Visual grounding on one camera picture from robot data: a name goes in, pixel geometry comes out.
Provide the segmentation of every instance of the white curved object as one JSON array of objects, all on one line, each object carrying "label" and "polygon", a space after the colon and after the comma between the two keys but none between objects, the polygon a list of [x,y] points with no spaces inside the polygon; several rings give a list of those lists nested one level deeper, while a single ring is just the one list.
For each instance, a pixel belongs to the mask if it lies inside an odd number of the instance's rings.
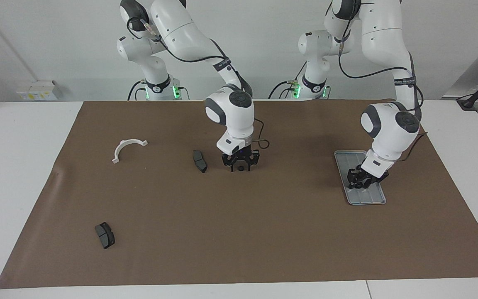
[{"label": "white curved object", "polygon": [[121,143],[117,146],[117,148],[115,149],[115,152],[114,152],[114,159],[112,160],[112,162],[114,164],[118,164],[119,163],[119,153],[121,152],[121,150],[123,148],[125,148],[125,146],[127,145],[130,145],[130,144],[139,144],[141,146],[146,146],[147,144],[149,144],[146,140],[145,141],[141,141],[141,140],[137,140],[137,139],[131,139],[131,140],[122,140]]}]

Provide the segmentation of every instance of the white tabletop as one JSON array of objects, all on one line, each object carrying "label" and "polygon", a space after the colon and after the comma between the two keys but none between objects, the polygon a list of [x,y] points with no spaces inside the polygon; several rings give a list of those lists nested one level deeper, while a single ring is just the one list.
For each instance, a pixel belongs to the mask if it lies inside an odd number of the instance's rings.
[{"label": "white tabletop", "polygon": [[[0,103],[0,273],[47,181],[82,103]],[[455,102],[428,100],[424,128],[478,221],[478,115]],[[0,298],[473,298],[478,278],[69,287],[0,290]]]}]

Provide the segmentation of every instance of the gray tray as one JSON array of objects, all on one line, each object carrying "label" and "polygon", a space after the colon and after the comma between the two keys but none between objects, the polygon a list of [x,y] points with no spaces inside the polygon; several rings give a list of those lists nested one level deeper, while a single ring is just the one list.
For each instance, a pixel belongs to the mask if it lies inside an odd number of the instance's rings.
[{"label": "gray tray", "polygon": [[348,170],[355,168],[361,164],[366,157],[363,151],[337,151],[335,152],[335,160],[340,173],[340,178],[344,185],[346,198],[349,204],[353,206],[368,206],[387,203],[387,199],[381,189],[380,183],[371,185],[368,189],[349,189]]}]

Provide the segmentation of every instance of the rectangular tray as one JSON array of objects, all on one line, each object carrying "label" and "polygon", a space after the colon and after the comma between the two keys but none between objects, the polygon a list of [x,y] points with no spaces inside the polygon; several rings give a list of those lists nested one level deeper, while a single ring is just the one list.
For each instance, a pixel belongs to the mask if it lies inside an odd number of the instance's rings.
[{"label": "rectangular tray", "polygon": [[368,189],[349,189],[348,170],[363,163],[366,157],[364,151],[337,151],[335,160],[344,185],[344,191],[349,204],[353,206],[369,206],[387,203],[380,183],[372,184]]}]

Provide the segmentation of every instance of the brown mat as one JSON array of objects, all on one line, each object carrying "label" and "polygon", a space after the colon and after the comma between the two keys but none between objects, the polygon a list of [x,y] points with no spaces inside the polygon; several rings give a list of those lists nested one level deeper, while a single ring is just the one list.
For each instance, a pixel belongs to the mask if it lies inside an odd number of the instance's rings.
[{"label": "brown mat", "polygon": [[[387,205],[347,204],[334,151],[369,148],[374,102],[256,103],[272,146],[233,174],[202,102],[85,103],[0,288],[478,277],[478,224],[427,138],[391,170]],[[130,138],[149,145],[114,165]]]}]

